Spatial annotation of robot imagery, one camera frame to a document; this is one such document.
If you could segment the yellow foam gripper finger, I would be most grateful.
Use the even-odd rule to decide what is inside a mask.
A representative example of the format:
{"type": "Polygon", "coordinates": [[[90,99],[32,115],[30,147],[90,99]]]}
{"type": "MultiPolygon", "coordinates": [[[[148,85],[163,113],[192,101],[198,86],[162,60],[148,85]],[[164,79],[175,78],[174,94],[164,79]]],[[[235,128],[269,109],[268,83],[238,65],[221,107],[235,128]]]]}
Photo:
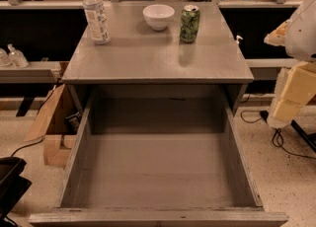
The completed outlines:
{"type": "Polygon", "coordinates": [[[300,62],[282,68],[276,78],[275,94],[267,123],[273,128],[284,128],[316,96],[316,64],[300,62]]]}
{"type": "Polygon", "coordinates": [[[285,46],[289,20],[284,21],[264,38],[264,43],[272,46],[285,46]]]}

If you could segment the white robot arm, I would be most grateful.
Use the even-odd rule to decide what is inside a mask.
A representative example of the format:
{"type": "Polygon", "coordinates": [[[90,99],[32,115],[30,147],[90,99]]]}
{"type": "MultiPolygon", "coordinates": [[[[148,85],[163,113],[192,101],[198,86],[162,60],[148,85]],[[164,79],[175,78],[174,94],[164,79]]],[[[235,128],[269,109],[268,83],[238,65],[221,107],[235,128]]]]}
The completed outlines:
{"type": "Polygon", "coordinates": [[[269,109],[268,125],[283,128],[316,96],[316,0],[304,0],[264,43],[284,46],[286,54],[298,60],[278,73],[269,109]]]}

